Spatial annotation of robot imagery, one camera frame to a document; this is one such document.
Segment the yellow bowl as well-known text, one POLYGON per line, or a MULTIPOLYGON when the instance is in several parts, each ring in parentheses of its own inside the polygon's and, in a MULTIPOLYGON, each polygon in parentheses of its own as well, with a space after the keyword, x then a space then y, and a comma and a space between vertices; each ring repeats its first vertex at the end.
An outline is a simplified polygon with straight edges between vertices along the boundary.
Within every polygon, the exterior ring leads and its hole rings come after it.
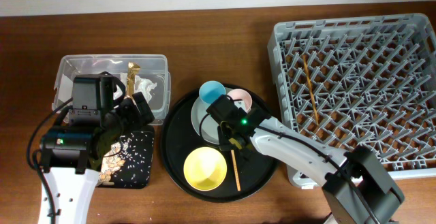
POLYGON ((211 147, 200 147, 191 151, 183 164, 187 183, 199 191, 212 191, 219 187, 227 175, 225 157, 211 147))

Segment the blue cup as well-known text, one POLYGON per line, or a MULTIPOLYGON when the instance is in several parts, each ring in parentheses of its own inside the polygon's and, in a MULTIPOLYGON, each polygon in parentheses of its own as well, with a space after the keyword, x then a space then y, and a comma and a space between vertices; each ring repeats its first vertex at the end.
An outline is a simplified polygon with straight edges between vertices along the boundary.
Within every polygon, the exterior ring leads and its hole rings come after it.
POLYGON ((199 89, 200 100, 206 105, 212 104, 221 95, 225 94, 226 90, 224 85, 214 80, 205 82, 199 89))

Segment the grey plate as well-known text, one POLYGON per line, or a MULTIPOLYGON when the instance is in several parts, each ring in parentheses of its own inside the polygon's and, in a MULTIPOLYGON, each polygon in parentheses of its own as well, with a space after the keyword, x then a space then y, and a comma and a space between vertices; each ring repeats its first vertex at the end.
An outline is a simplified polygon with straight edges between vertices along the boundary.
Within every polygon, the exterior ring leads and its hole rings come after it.
POLYGON ((202 103, 200 97, 195 100, 191 109, 191 123, 195 132, 202 135, 203 139, 212 145, 219 144, 217 127, 218 123, 207 114, 210 105, 202 103))

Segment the white napkin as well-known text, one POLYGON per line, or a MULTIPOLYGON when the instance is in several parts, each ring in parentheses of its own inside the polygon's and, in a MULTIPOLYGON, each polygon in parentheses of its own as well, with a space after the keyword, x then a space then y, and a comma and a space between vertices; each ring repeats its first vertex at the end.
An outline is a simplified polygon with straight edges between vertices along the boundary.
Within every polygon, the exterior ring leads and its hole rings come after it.
MULTIPOLYGON (((127 73, 120 73, 119 79, 127 89, 127 73)), ((149 102, 152 99, 153 96, 151 95, 151 91, 156 87, 157 87, 157 83, 152 82, 147 78, 141 78, 140 76, 135 76, 134 93, 141 92, 147 102, 149 102)), ((113 95, 114 99, 119 98, 121 95, 122 95, 122 91, 120 90, 119 87, 117 87, 116 92, 113 95)))

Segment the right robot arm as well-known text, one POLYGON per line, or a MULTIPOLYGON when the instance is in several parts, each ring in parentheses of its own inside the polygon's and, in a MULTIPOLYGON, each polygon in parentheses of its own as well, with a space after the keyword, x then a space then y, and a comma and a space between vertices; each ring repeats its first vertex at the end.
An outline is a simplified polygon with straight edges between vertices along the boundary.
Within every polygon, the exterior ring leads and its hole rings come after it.
POLYGON ((322 145, 275 117, 261 122, 235 118, 219 125, 225 137, 244 140, 319 185, 331 209, 330 223, 388 223, 405 201, 402 190, 368 148, 358 146, 347 152, 322 145))

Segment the wooden chopstick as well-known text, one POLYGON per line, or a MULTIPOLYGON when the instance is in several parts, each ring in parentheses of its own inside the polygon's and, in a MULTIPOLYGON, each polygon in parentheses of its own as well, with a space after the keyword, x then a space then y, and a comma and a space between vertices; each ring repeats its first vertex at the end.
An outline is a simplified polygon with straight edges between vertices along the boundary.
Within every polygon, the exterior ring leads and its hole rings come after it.
POLYGON ((235 155, 235 152, 233 149, 230 152, 231 152, 231 157, 232 157, 232 165, 233 165, 233 169, 234 169, 236 189, 237 189, 237 191, 241 191, 240 180, 239 180, 239 175, 238 175, 238 168, 237 168, 237 163, 236 163, 236 155, 235 155))
POLYGON ((309 68, 307 65, 306 55, 302 55, 302 62, 303 62, 303 67, 304 67, 305 75, 306 75, 306 79, 307 79, 307 87, 309 90, 309 95, 310 95, 311 104, 312 104, 312 108, 313 108, 313 115, 314 115, 316 124, 319 125, 319 116, 318 116, 317 108, 315 105, 315 98, 313 95, 313 87, 312 87, 312 83, 311 83, 311 79, 310 79, 310 73, 309 73, 309 68))

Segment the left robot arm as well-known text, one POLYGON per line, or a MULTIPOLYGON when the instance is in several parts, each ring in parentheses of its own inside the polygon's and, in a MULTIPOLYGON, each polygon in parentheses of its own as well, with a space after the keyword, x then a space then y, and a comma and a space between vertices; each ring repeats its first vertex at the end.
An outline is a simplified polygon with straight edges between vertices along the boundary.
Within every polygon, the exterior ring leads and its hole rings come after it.
POLYGON ((118 99, 74 95, 32 156, 42 182, 39 223, 85 223, 97 187, 147 186, 152 119, 142 93, 118 99))

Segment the pink cup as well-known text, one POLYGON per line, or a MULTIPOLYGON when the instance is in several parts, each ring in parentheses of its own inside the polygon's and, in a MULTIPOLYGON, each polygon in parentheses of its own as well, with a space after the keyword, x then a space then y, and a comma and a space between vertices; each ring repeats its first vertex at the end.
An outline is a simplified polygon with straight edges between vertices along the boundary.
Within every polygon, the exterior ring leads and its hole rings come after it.
POLYGON ((227 93, 233 101, 237 108, 242 108, 246 113, 251 110, 253 105, 253 100, 251 95, 244 89, 232 89, 227 93))

